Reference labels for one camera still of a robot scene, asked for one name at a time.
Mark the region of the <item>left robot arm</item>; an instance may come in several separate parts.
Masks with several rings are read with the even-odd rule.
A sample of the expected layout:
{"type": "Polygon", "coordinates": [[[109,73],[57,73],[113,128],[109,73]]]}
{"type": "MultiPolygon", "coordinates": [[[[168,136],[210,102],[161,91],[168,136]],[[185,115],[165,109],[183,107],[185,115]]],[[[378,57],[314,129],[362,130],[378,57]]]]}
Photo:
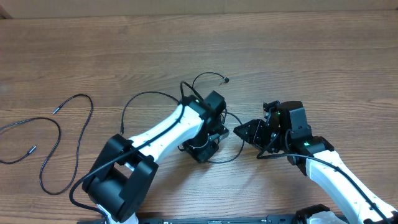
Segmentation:
{"type": "Polygon", "coordinates": [[[199,163],[219,149],[229,131],[221,114],[224,97],[212,91],[201,100],[184,96],[176,110],[152,129],[128,139],[112,136],[97,157],[82,188],[104,216],[104,223],[137,223],[159,162],[179,146],[199,163]]]}

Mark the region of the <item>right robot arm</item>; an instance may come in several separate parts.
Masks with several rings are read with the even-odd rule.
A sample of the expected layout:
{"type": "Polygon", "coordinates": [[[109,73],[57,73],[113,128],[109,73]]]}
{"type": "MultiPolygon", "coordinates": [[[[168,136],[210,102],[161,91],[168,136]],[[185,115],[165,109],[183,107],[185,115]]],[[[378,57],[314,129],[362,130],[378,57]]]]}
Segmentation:
{"type": "Polygon", "coordinates": [[[237,136],[259,150],[257,159],[287,158],[326,192],[348,223],[397,223],[397,209],[372,193],[330,142],[313,135],[301,101],[264,103],[263,110],[263,119],[234,128],[237,136]]]}

